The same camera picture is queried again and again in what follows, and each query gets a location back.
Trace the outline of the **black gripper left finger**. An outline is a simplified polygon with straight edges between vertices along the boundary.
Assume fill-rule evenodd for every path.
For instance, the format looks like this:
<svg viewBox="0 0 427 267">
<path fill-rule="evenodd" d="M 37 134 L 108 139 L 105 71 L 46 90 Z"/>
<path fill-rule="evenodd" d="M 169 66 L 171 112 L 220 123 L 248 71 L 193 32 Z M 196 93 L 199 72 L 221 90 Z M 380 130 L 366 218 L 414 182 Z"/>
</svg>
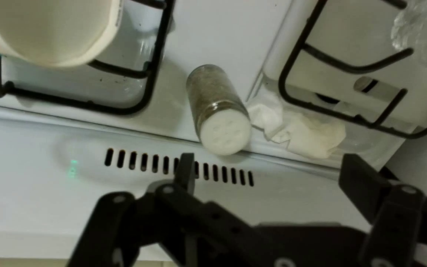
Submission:
<svg viewBox="0 0 427 267">
<path fill-rule="evenodd" d="M 98 198 L 68 267 L 134 267 L 159 244 L 183 267 L 274 267 L 279 252 L 260 229 L 194 195 L 194 155 L 184 152 L 169 180 L 143 197 L 114 191 Z"/>
</svg>

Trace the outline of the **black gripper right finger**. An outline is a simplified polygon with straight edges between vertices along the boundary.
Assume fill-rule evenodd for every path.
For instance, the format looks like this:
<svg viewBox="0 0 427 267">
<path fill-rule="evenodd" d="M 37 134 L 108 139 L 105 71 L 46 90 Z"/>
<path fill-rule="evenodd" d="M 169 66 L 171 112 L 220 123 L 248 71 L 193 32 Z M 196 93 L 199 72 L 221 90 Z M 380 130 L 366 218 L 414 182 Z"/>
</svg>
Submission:
<svg viewBox="0 0 427 267">
<path fill-rule="evenodd" d="M 427 195 L 392 182 L 358 154 L 346 154 L 340 188 L 371 223 L 359 262 L 368 267 L 415 267 L 418 244 L 427 244 Z"/>
</svg>

